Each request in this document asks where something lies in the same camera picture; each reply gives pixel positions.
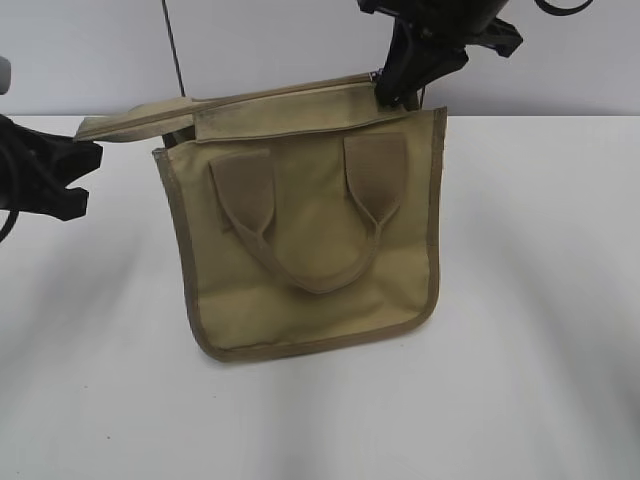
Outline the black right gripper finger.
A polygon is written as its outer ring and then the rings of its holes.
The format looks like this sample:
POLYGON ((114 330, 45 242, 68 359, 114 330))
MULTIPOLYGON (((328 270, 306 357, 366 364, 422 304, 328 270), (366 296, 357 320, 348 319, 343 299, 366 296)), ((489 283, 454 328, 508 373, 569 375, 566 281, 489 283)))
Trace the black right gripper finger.
POLYGON ((406 55, 400 74, 402 103, 432 82, 461 70, 469 61, 462 49, 419 49, 406 55))
POLYGON ((375 80, 375 97, 384 107, 411 103, 426 85, 439 58, 439 46, 409 22, 395 19, 383 68, 375 80))

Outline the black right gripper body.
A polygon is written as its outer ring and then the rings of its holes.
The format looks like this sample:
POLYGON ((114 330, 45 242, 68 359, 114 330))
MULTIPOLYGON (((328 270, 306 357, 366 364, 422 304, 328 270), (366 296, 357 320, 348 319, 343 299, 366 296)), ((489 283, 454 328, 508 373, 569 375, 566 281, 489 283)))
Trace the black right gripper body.
POLYGON ((364 13, 382 13, 417 30, 427 39, 476 45, 508 58, 523 43, 512 24, 498 18, 502 0, 358 0, 364 13))

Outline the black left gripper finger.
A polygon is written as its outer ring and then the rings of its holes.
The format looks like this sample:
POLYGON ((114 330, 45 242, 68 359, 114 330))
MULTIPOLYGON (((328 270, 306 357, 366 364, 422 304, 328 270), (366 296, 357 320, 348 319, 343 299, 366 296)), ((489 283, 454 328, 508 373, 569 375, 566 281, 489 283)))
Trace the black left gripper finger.
POLYGON ((94 142, 58 139, 53 143, 52 189, 65 190, 101 165, 103 148, 94 142))
POLYGON ((30 197, 29 212, 70 221, 86 215, 88 191, 83 188, 42 188, 30 197))

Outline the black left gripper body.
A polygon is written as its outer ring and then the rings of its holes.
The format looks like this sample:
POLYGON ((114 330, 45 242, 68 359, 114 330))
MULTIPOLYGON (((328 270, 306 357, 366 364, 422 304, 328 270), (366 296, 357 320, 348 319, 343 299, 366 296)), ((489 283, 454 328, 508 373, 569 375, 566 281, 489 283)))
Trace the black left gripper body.
POLYGON ((30 197, 52 189, 53 143, 62 136, 39 132, 1 116, 1 209, 29 212, 30 197))

